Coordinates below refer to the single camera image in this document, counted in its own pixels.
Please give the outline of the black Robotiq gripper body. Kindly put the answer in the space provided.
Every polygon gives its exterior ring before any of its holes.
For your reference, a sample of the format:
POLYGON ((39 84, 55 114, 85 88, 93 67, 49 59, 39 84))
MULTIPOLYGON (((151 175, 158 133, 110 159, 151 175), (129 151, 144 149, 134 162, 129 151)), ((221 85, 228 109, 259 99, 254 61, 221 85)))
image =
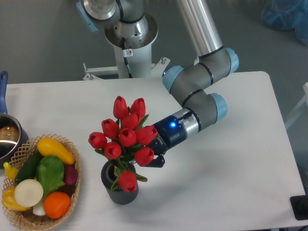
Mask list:
POLYGON ((155 155, 165 154, 187 138, 184 125, 174 115, 154 123, 154 128, 157 130, 157 137, 150 142, 149 147, 154 150, 155 155))

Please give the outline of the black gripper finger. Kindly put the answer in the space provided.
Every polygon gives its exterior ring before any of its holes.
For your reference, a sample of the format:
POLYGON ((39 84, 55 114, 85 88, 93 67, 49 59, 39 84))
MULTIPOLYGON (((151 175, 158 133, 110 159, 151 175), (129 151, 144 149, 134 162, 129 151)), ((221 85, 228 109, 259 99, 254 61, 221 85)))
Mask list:
POLYGON ((147 167, 156 167, 156 168, 162 168, 165 164, 164 156, 161 154, 157 158, 153 159, 149 164, 147 164, 147 167))

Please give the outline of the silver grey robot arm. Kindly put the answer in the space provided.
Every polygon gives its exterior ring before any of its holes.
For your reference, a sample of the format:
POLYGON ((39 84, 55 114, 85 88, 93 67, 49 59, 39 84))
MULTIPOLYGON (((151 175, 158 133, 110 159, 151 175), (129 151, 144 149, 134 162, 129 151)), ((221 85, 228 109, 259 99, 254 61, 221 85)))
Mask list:
MULTIPOLYGON (((233 73, 239 65, 237 54, 224 48, 212 15, 204 0, 176 2, 194 48, 197 63, 189 68, 174 66, 163 75, 167 91, 181 110, 155 123, 157 138, 150 142, 154 155, 147 167, 162 167, 164 154, 192 135, 215 124, 227 113, 222 96, 205 89, 233 73)), ((119 78, 151 77, 152 43, 157 37, 156 21, 144 12, 141 0, 80 0, 77 8, 88 28, 104 23, 106 39, 114 47, 119 78)))

